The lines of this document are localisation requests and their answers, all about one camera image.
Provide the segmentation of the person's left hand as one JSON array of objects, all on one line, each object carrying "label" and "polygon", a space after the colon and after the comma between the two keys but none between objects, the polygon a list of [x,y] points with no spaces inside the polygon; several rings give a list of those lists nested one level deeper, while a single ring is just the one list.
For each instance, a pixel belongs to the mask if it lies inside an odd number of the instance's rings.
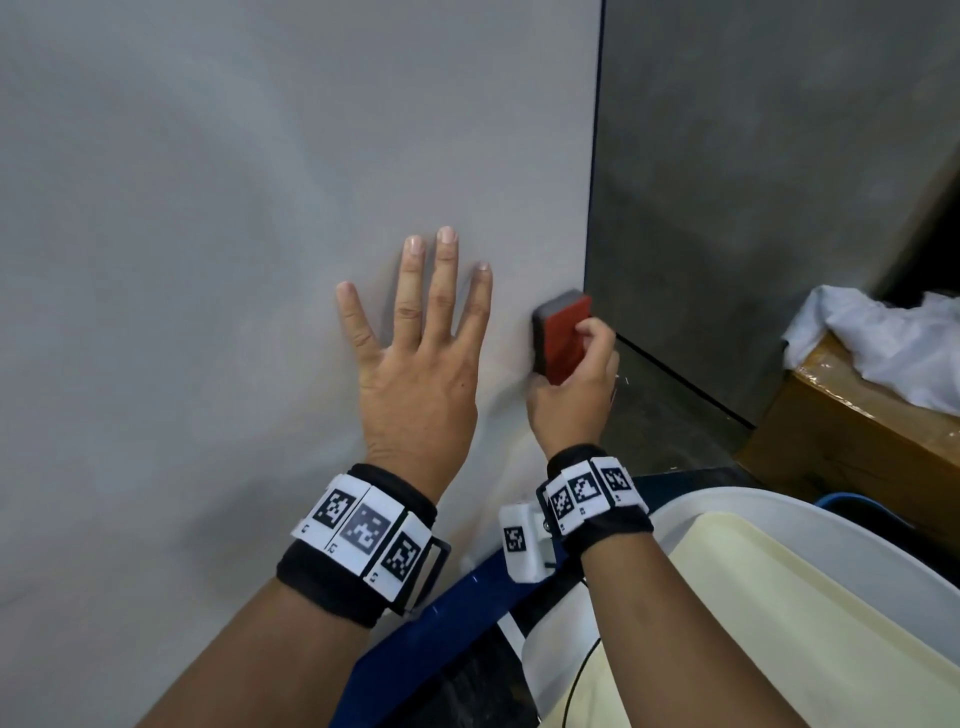
[{"label": "person's left hand", "polygon": [[407,481],[438,504],[464,466],[474,439],[479,362],[494,276],[487,263],[475,266],[457,330],[452,320],[449,338],[428,338],[427,249],[423,237],[404,241],[391,343],[379,344],[381,360],[375,367],[357,366],[366,464]]}]

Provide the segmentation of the person's right hand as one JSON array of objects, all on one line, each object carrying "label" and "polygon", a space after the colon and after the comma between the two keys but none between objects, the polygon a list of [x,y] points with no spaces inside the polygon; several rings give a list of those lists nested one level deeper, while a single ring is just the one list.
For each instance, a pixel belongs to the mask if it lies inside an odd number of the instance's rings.
[{"label": "person's right hand", "polygon": [[555,410],[545,420],[529,420],[547,460],[579,445],[598,446],[612,409],[618,379],[617,334],[598,318],[581,321],[583,358],[561,385],[555,386]]}]

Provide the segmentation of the red and grey board eraser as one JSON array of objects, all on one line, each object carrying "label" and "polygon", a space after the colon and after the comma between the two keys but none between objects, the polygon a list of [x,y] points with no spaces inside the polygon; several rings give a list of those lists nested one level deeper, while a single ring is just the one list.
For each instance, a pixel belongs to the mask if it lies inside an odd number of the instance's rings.
[{"label": "red and grey board eraser", "polygon": [[533,371],[550,385],[562,385],[584,357],[578,325],[591,317],[592,297],[570,289],[534,309],[531,315]]}]

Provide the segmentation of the person's left forearm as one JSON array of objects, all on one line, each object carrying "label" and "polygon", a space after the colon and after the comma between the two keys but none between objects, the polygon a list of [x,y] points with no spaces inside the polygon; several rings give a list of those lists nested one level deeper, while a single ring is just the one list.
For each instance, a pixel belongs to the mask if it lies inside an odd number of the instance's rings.
[{"label": "person's left forearm", "polygon": [[272,578],[135,728],[329,728],[370,634]]}]

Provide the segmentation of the person's right forearm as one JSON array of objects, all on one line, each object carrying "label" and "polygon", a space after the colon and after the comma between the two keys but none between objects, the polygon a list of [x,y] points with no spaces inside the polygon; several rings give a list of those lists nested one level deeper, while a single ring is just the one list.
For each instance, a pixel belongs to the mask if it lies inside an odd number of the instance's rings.
[{"label": "person's right forearm", "polygon": [[632,728],[809,728],[651,533],[601,540],[581,563]]}]

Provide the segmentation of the black wristband with marker tags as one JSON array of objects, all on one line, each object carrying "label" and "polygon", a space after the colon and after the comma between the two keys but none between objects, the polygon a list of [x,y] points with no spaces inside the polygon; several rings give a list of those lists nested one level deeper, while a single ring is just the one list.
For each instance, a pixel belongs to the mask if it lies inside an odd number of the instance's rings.
[{"label": "black wristband with marker tags", "polygon": [[617,535],[653,533],[650,509],[618,458],[592,443],[555,454],[535,490],[551,537],[570,560]]},{"label": "black wristband with marker tags", "polygon": [[336,475],[293,529],[276,579],[335,617],[372,629],[386,611],[420,607],[450,557],[437,507],[390,471],[356,464]]}]

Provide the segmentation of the large white board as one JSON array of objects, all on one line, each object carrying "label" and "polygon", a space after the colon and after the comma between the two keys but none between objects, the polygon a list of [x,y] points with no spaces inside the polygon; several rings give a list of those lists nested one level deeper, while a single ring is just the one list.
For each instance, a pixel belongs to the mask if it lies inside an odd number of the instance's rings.
[{"label": "large white board", "polygon": [[0,0],[0,728],[133,728],[364,453],[335,287],[493,274],[417,615],[546,461],[530,314],[584,283],[603,0]]}]

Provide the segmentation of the white plastic tub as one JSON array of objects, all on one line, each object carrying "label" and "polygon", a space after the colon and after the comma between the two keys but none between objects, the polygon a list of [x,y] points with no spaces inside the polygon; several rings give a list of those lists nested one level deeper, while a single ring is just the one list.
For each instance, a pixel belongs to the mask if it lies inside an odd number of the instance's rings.
[{"label": "white plastic tub", "polygon": [[669,557],[692,523],[714,512],[747,520],[960,667],[960,588],[913,555],[820,507],[734,487],[692,491],[660,507],[655,540]]}]

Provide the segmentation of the brown cardboard box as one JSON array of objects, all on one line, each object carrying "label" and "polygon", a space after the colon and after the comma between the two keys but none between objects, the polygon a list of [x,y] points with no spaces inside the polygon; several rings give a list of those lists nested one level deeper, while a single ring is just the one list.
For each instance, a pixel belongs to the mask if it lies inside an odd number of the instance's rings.
[{"label": "brown cardboard box", "polygon": [[865,496],[960,558],[960,418],[866,381],[834,334],[786,373],[735,460],[801,501]]}]

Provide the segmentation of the white crumpled cloth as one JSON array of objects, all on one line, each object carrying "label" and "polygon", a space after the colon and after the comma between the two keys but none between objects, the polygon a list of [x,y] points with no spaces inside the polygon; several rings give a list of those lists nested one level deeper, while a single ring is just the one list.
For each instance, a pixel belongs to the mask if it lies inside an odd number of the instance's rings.
[{"label": "white crumpled cloth", "polygon": [[960,297],[926,292],[899,308],[856,288],[817,286],[782,335],[784,369],[798,369],[827,334],[863,380],[960,418]]}]

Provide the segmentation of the cream plastic lid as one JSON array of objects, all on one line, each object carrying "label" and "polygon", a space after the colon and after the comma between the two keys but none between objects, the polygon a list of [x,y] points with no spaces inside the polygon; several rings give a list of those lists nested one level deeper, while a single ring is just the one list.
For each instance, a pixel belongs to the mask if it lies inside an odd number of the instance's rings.
[{"label": "cream plastic lid", "polygon": [[669,555],[810,728],[960,728],[960,666],[734,514]]}]

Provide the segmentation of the dark blue frame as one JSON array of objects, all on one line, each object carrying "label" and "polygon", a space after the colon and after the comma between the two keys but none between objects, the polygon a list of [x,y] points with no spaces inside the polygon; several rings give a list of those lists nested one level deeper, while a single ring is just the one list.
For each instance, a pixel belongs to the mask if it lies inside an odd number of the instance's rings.
[{"label": "dark blue frame", "polygon": [[495,552],[358,661],[330,728],[537,728],[521,659],[498,622],[529,636],[582,577],[563,565],[539,585],[517,584]]}]

